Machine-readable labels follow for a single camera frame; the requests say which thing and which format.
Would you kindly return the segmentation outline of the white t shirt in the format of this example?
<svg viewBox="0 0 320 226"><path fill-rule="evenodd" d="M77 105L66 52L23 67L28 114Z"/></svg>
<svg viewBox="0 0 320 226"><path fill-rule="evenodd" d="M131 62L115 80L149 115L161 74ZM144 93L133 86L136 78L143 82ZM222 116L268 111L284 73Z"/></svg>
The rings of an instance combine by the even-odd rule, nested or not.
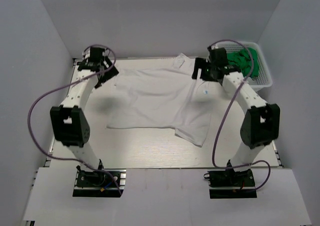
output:
<svg viewBox="0 0 320 226"><path fill-rule="evenodd" d="M106 127L170 128L201 147L210 128L216 83L192 79L195 62L181 53L160 67L121 69L113 81L115 101Z"/></svg>

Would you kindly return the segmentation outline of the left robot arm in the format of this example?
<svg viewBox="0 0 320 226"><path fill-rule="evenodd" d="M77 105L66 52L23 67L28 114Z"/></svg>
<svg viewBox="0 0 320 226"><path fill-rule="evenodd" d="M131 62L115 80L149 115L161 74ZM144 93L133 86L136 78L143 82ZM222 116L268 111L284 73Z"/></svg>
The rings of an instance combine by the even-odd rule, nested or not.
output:
<svg viewBox="0 0 320 226"><path fill-rule="evenodd" d="M91 129L84 110L90 94L105 82L118 75L116 58L110 60L113 50L94 44L82 53L82 60L74 69L73 82L66 98L50 110L50 119L56 141L61 142L79 162L89 170L88 179L99 186L105 182L102 161L94 153L89 140Z"/></svg>

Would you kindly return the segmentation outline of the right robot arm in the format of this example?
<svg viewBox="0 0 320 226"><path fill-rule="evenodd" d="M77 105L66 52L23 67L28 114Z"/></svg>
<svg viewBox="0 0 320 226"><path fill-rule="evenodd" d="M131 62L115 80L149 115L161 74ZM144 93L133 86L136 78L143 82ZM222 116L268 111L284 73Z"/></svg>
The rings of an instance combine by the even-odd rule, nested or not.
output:
<svg viewBox="0 0 320 226"><path fill-rule="evenodd" d="M244 112L241 144L229 160L226 181L236 186L244 179L259 152L279 136L280 108L262 99L245 80L239 67L229 63L225 48L208 47L208 59L196 58L192 79L218 82Z"/></svg>

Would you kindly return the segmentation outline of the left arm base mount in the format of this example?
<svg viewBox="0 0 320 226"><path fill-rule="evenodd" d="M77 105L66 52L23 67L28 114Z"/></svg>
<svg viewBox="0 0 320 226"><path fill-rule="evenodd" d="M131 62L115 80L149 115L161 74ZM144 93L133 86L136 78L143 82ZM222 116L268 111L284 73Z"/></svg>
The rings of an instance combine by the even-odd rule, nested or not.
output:
<svg viewBox="0 0 320 226"><path fill-rule="evenodd" d="M126 170L111 170L105 173L89 172L77 166L73 197L120 198L126 184Z"/></svg>

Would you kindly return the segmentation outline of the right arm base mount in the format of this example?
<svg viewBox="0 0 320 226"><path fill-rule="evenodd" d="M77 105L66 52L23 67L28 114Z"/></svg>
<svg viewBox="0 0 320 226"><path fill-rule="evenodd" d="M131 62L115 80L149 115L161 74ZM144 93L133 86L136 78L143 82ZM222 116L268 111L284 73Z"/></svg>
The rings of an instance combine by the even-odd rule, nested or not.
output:
<svg viewBox="0 0 320 226"><path fill-rule="evenodd" d="M256 184L252 170L208 171L203 175L209 182L210 199L254 199L257 198Z"/></svg>

